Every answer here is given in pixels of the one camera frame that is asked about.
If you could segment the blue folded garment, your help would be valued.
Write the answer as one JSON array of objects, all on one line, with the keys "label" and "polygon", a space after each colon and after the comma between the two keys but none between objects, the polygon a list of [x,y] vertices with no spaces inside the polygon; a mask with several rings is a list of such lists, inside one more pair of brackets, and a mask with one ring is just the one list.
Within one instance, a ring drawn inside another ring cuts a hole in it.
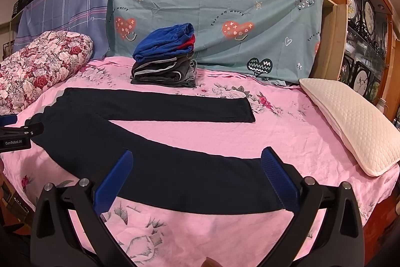
[{"label": "blue folded garment", "polygon": [[140,41],[132,57],[138,63],[145,63],[150,60],[168,59],[181,54],[189,54],[192,52],[189,52],[189,49],[177,50],[177,47],[187,42],[194,34],[195,30],[191,23],[157,29]]}]

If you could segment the black pants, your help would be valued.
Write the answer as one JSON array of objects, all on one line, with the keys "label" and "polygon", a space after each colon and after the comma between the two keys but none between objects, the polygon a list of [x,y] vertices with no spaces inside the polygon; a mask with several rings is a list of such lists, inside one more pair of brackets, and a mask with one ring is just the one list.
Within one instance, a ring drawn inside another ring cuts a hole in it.
[{"label": "black pants", "polygon": [[241,215],[282,208],[259,159],[222,157],[147,140],[119,121],[253,123],[245,98],[205,98],[67,88],[28,120],[42,123],[34,143],[68,173],[94,179],[121,154],[133,154],[133,170],[120,196],[185,213]]}]

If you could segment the blue plaid sheet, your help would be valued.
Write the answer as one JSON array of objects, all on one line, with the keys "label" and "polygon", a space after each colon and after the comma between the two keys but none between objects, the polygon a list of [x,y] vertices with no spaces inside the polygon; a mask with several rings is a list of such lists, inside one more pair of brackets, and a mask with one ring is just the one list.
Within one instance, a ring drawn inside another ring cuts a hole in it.
[{"label": "blue plaid sheet", "polygon": [[108,0],[33,0],[22,12],[14,41],[17,52],[45,31],[72,31],[93,40],[93,60],[109,50],[106,32]]}]

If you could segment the teal heart print sheet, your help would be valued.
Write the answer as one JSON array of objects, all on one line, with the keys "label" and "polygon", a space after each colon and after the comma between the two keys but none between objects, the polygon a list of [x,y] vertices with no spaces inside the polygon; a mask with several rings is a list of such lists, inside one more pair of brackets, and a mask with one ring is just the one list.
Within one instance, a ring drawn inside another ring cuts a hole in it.
[{"label": "teal heart print sheet", "polygon": [[199,66],[297,83],[315,61],[323,1],[108,0],[108,54],[130,57],[156,29],[189,23]]}]

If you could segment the red floral quilt roll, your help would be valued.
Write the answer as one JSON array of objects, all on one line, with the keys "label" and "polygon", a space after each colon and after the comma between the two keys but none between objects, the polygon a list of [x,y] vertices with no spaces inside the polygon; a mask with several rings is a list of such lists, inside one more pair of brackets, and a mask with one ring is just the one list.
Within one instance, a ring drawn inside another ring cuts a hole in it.
[{"label": "red floral quilt roll", "polygon": [[45,31],[1,62],[1,114],[18,114],[88,63],[93,41],[71,31]]}]

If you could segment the wooden display cabinet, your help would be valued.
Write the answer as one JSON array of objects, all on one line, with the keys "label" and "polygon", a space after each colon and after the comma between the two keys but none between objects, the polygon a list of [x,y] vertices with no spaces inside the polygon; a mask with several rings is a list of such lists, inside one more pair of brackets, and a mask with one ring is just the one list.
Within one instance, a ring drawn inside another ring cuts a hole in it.
[{"label": "wooden display cabinet", "polygon": [[399,75],[394,72],[393,7],[389,0],[332,0],[346,10],[340,58],[333,77],[382,106],[393,123],[399,110]]}]

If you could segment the red folded garment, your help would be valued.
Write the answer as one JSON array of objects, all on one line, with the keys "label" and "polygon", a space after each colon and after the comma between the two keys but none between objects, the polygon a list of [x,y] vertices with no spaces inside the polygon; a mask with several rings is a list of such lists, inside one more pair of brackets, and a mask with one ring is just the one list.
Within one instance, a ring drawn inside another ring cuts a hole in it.
[{"label": "red folded garment", "polygon": [[182,45],[179,45],[177,47],[177,50],[187,50],[190,52],[193,50],[195,44],[195,35],[192,35],[191,38],[189,40],[187,40],[187,42],[183,43]]}]

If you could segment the cream quilted pillow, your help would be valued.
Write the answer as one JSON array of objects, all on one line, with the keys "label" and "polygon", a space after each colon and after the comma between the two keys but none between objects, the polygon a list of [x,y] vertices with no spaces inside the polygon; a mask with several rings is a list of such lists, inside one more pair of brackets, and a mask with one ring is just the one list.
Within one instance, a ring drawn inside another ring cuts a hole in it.
[{"label": "cream quilted pillow", "polygon": [[399,162],[399,131],[372,103],[340,81],[299,82],[368,176],[383,175]]}]

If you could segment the dark grey folded pants stack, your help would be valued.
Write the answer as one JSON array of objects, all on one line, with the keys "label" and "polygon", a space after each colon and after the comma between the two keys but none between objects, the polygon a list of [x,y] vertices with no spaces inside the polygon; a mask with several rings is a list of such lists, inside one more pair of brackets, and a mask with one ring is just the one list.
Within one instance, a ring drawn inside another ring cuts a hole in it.
[{"label": "dark grey folded pants stack", "polygon": [[166,59],[135,63],[131,69],[131,84],[152,84],[166,87],[195,87],[197,62],[194,51]]}]

